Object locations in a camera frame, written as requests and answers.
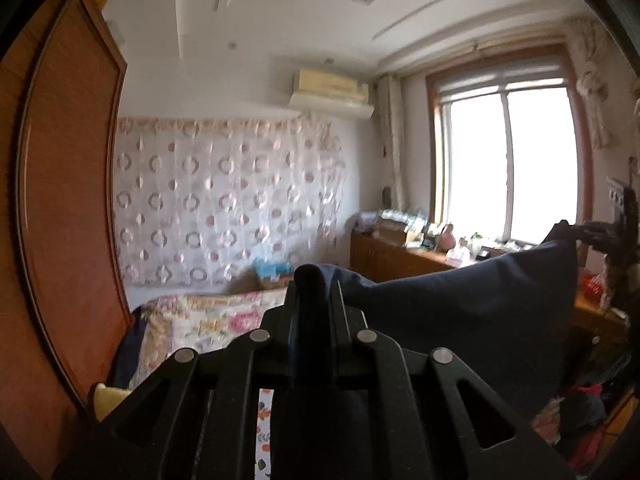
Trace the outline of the floral quilt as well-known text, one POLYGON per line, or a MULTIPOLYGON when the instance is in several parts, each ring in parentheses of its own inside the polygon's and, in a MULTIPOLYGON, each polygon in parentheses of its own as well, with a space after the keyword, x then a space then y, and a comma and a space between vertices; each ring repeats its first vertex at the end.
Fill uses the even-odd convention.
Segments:
POLYGON ((199 354, 216 351, 257 330, 266 311, 282 306, 285 294, 284 288, 278 288, 231 296, 169 295, 148 301, 139 308, 146 327, 128 388, 137 388, 181 348, 199 354))

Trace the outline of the stack of papers and books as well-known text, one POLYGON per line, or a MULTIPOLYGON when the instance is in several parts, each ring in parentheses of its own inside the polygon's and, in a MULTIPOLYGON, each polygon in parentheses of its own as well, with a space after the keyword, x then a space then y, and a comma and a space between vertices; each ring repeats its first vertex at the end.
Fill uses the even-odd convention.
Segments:
POLYGON ((428 221, 413 214, 384 209, 362 212, 355 223, 354 232, 382 240, 390 245, 417 248, 424 241, 428 221))

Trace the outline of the navy printed t-shirt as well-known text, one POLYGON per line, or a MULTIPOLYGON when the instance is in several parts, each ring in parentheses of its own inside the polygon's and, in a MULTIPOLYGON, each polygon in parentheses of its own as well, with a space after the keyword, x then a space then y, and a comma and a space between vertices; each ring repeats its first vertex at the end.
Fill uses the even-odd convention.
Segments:
POLYGON ((318 269, 323 285, 340 283, 345 304, 369 327, 415 352, 451 350, 527 420, 570 381, 574 240, 384 283, 329 264, 318 269))

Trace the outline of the tissue box with blue bag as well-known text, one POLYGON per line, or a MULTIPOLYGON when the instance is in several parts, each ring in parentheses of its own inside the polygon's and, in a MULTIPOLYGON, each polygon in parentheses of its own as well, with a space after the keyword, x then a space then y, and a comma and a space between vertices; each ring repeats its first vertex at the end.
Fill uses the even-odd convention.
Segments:
POLYGON ((291 263, 285 261, 267 261, 256 259, 253 270, 258 284, 263 290, 287 288, 293 278, 291 263))

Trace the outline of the tied beige window curtain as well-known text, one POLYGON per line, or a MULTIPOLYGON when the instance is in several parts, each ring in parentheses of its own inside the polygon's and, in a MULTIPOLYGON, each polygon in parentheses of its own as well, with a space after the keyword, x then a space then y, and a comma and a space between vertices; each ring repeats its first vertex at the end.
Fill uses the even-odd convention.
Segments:
POLYGON ((390 160, 390 190, 395 209, 408 206, 404 175, 405 116, 401 83, 393 75, 385 75, 376 83, 378 89, 378 119, 380 120, 383 146, 390 160))

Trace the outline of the orange fruit print bedsheet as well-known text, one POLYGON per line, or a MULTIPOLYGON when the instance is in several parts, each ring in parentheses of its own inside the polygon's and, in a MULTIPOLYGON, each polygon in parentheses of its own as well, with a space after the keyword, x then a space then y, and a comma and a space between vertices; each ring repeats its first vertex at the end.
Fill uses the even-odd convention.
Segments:
POLYGON ((272 389, 260 389, 258 393, 254 474, 256 480, 271 478, 270 422, 273 393, 272 389))

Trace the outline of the pink piggy bank figurine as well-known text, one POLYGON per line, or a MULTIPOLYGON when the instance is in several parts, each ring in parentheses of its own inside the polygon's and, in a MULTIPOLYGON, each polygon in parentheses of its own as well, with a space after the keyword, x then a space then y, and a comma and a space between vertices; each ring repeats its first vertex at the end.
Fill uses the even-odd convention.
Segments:
POLYGON ((456 237, 454 236, 454 226, 451 223, 447 223, 442 227, 440 233, 436 236, 436 252, 446 254, 451 249, 454 249, 457 245, 456 237))

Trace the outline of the brown louvered wardrobe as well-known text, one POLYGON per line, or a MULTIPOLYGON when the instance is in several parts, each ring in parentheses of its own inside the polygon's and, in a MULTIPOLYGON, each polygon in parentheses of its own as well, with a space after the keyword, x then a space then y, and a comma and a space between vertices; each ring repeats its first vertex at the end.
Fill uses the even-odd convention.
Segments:
POLYGON ((126 62, 107 0, 44 0, 1 60, 1 474, 47 479, 131 322, 113 234, 126 62))

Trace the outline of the circle patterned sheer curtain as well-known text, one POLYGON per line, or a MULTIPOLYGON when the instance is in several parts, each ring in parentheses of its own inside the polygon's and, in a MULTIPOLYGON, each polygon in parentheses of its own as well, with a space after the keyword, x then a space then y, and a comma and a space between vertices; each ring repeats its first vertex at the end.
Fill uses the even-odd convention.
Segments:
POLYGON ((329 122, 119 119, 114 226, 128 286, 227 285, 337 253, 346 165, 329 122))

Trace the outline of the window with brown frame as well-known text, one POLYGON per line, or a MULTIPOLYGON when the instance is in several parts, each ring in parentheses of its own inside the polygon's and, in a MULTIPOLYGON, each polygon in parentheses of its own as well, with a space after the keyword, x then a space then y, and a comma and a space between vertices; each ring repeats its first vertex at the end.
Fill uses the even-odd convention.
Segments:
POLYGON ((587 116, 566 47, 530 47, 426 76, 431 217, 457 236, 538 244, 593 215, 587 116))

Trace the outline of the yellow patterned pillow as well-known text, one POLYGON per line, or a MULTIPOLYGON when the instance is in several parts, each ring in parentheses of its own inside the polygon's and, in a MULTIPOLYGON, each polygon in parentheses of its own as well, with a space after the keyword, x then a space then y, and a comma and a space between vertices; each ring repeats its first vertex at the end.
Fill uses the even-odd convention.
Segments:
POLYGON ((92 408, 96 420, 102 422, 106 419, 130 393, 129 389, 107 387, 102 382, 97 384, 92 395, 92 408))

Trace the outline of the wall air conditioner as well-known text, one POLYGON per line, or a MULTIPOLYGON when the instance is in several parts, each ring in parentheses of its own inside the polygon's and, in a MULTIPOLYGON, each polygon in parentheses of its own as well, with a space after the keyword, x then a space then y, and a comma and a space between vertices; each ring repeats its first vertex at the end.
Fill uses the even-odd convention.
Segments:
POLYGON ((368 84, 340 75, 301 68, 288 101, 293 110, 368 120, 374 106, 368 84))

